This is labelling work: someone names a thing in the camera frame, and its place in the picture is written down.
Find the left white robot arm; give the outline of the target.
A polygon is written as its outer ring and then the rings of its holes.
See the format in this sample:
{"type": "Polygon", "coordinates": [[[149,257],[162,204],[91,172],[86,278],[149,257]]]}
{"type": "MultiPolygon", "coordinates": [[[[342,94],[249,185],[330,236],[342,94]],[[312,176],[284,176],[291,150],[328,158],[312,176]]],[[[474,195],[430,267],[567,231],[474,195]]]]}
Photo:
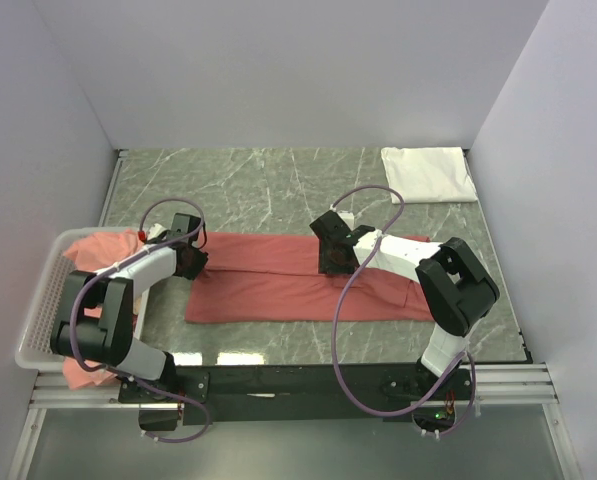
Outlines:
{"type": "Polygon", "coordinates": [[[102,364],[173,389],[172,355],[134,336],[134,302],[171,276],[195,279],[208,254],[194,242],[205,234],[199,217],[177,213],[169,229],[152,237],[142,231],[100,231],[74,241],[64,252],[75,269],[64,282],[51,351],[73,359],[76,345],[90,368],[102,364]]]}

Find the dark red t-shirt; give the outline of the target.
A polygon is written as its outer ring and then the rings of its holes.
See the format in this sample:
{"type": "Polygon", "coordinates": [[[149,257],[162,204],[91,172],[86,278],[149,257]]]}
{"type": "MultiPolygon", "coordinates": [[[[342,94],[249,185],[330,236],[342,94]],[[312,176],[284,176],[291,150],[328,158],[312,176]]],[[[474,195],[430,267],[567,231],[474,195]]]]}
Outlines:
{"type": "MultiPolygon", "coordinates": [[[[212,232],[206,251],[208,263],[191,284],[188,323],[329,322],[349,278],[318,272],[314,236],[212,232]]],[[[367,268],[339,320],[430,322],[432,315],[418,283],[367,268]]]]}

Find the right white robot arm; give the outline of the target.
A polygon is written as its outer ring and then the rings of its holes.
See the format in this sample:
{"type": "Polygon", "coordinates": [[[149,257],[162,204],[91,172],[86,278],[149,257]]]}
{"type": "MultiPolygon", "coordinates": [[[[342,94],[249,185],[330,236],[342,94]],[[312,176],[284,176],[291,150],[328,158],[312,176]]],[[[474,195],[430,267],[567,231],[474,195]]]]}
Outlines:
{"type": "Polygon", "coordinates": [[[362,275],[374,269],[421,287],[435,326],[420,362],[437,377],[467,348],[472,328],[500,297],[487,269],[460,238],[424,242],[367,225],[352,229],[334,211],[310,229],[319,241],[319,272],[362,275]]]}

